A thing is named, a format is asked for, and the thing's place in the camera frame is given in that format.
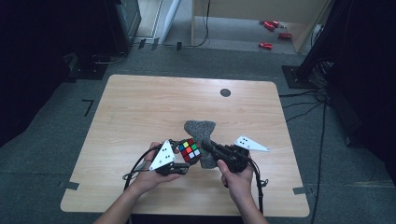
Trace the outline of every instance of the person's left hand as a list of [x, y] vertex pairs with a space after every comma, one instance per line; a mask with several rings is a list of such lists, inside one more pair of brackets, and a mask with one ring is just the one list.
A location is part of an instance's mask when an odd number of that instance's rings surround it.
[[[158, 142], [153, 142], [151, 143], [149, 148], [156, 147], [160, 143]], [[148, 155], [144, 158], [144, 161], [146, 162], [145, 166], [142, 168], [142, 170], [148, 170], [151, 162], [153, 161], [155, 155], [155, 151], [150, 151]], [[171, 174], [171, 175], [160, 175], [157, 174], [155, 171], [144, 171], [140, 172], [134, 182], [128, 187], [128, 189], [134, 189], [136, 193], [138, 194], [144, 194], [152, 189], [155, 189], [159, 184], [164, 183], [164, 182], [170, 182], [172, 180], [175, 180], [179, 178], [180, 175], [178, 174]]]

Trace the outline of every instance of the table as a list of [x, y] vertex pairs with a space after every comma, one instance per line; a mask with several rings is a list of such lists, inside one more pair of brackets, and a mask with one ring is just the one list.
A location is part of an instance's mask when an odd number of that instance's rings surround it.
[[[231, 91], [229, 97], [220, 94]], [[105, 212], [122, 193], [122, 176], [130, 172], [152, 141], [190, 136], [187, 120], [216, 122], [211, 139], [231, 144], [241, 134], [265, 145], [270, 152], [251, 151], [262, 179], [264, 214], [269, 217], [306, 217], [305, 194], [276, 85], [186, 77], [113, 75], [92, 121], [70, 178], [78, 190], [65, 191], [65, 212]], [[239, 216], [220, 182], [218, 168], [195, 164], [186, 175], [143, 195], [134, 213], [196, 216]], [[253, 195], [258, 195], [255, 181]]]
[[[181, 0], [173, 0], [167, 13], [162, 41], [165, 40]], [[194, 45], [195, 17], [206, 17], [209, 0], [192, 0], [191, 44]], [[292, 34], [292, 43], [300, 52], [317, 24], [323, 24], [332, 8], [332, 0], [211, 0], [209, 17], [283, 21]]]

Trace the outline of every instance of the colorful puzzle cube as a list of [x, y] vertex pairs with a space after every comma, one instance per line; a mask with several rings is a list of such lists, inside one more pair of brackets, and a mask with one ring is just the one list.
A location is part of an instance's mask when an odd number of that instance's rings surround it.
[[195, 143], [192, 138], [187, 139], [178, 145], [178, 150], [183, 156], [184, 161], [189, 164], [195, 164], [202, 156], [199, 148], [199, 144]]

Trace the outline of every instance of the gray carpet floor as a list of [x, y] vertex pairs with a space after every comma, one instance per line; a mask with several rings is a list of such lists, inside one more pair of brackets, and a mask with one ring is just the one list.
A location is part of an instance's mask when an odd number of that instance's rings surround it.
[[[109, 76], [263, 80], [273, 81], [279, 94], [290, 94], [303, 90], [288, 88], [281, 65], [299, 65], [303, 60], [304, 56], [298, 54], [260, 51], [133, 47], [124, 60], [107, 68], [103, 80], [79, 79], [61, 84], [29, 128], [0, 148], [0, 223], [91, 223], [98, 218], [100, 214], [63, 212], [60, 203], [64, 189], [58, 185], [68, 181], [73, 172]], [[90, 103], [83, 99], [93, 100], [87, 116]], [[315, 100], [312, 95], [281, 97], [283, 106]], [[285, 118], [302, 114], [312, 106], [285, 107]], [[331, 105], [325, 107], [323, 151], [319, 157], [323, 108], [318, 106], [288, 122], [311, 214], [268, 220], [310, 223], [318, 199], [315, 223], [396, 223], [396, 190], [383, 162], [365, 148], [346, 147], [343, 129]], [[319, 159], [321, 181], [317, 193]], [[190, 219], [203, 222], [198, 217]], [[175, 220], [162, 219], [161, 223]], [[155, 222], [148, 219], [143, 223]]]

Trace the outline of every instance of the forearm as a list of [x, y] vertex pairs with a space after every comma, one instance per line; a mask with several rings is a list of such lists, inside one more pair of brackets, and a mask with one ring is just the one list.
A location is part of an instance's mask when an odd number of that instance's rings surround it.
[[94, 223], [124, 224], [142, 194], [134, 188], [128, 188]]
[[268, 224], [252, 197], [233, 199], [245, 224]]

